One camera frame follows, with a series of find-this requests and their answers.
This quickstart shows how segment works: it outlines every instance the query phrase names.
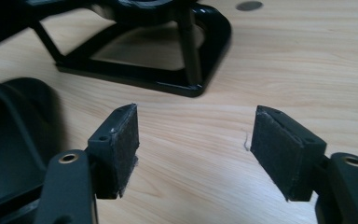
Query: light wood surface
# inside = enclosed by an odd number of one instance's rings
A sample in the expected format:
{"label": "light wood surface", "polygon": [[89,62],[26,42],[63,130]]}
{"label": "light wood surface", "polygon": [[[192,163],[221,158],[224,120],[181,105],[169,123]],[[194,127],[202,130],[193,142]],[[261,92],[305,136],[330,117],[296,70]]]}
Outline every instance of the light wood surface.
{"label": "light wood surface", "polygon": [[[358,155],[358,0],[263,0],[247,12],[240,2],[202,1],[233,35],[195,99],[60,73],[32,30],[0,44],[0,82],[36,77],[59,94],[68,149],[85,148],[115,108],[138,104],[139,165],[122,199],[98,201],[101,223],[316,223],[316,195],[287,203],[246,148],[255,108],[267,105],[325,140],[327,156]],[[43,23],[68,52],[112,22],[76,10]],[[96,57],[181,66],[172,34],[124,38]]]}

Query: wooden table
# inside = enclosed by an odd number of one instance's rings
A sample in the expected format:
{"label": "wooden table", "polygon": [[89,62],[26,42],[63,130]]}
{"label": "wooden table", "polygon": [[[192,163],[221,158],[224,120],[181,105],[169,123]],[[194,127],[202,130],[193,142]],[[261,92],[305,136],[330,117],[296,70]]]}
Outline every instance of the wooden table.
{"label": "wooden table", "polygon": [[[263,0],[238,11],[240,2],[202,1],[227,16],[233,35],[194,99],[60,73],[32,30],[0,44],[0,82],[36,77],[59,94],[68,149],[85,148],[115,108],[138,104],[139,165],[124,198],[98,201],[101,223],[316,223],[316,195],[287,203],[247,148],[255,108],[267,105],[325,140],[327,156],[358,155],[358,1]],[[43,23],[68,52],[111,21],[76,10]],[[172,34],[143,31],[99,57],[180,67]]]}

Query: tabletop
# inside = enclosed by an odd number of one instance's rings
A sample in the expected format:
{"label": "tabletop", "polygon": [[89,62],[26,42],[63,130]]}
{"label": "tabletop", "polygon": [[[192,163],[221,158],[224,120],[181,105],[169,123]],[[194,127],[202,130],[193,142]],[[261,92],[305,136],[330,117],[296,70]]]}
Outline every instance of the tabletop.
{"label": "tabletop", "polygon": [[[205,0],[232,26],[229,49],[197,98],[59,72],[34,31],[0,44],[0,82],[43,80],[58,94],[68,149],[115,109],[136,103],[139,164],[122,199],[98,200],[101,223],[316,223],[317,195],[286,202],[249,151],[255,109],[279,109],[320,136],[326,156],[358,155],[358,1]],[[42,21],[62,52],[112,24],[86,9]],[[174,26],[139,31],[95,57],[183,66]],[[198,31],[198,42],[202,32]]]}

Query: stand base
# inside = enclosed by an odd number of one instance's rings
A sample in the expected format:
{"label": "stand base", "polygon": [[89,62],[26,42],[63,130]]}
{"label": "stand base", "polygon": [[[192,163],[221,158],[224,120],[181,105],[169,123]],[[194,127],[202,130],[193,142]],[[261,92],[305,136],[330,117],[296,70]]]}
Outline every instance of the stand base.
{"label": "stand base", "polygon": [[215,8],[196,4],[192,7],[196,24],[204,31],[204,42],[199,48],[201,83],[190,85],[185,68],[169,71],[121,63],[92,60],[90,57],[113,39],[137,27],[114,24],[86,41],[57,61],[61,72],[95,77],[155,91],[200,96],[211,80],[214,70],[227,51],[231,36],[228,20]]}

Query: wood grain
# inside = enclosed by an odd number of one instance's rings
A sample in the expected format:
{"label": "wood grain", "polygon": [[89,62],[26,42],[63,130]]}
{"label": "wood grain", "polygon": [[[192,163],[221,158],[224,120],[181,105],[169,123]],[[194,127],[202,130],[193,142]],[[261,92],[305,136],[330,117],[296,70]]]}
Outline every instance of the wood grain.
{"label": "wood grain", "polygon": [[[256,106],[267,105],[322,137],[327,155],[358,155],[358,1],[263,0],[246,12],[240,2],[202,1],[227,16],[233,36],[195,99],[60,73],[32,30],[0,44],[0,82],[36,77],[59,94],[68,149],[85,148],[115,108],[138,104],[139,165],[123,199],[98,201],[101,223],[316,223],[316,196],[287,203],[245,147]],[[76,10],[43,23],[68,52],[112,22]],[[166,36],[128,37],[115,50],[130,43],[120,60],[180,66]]]}

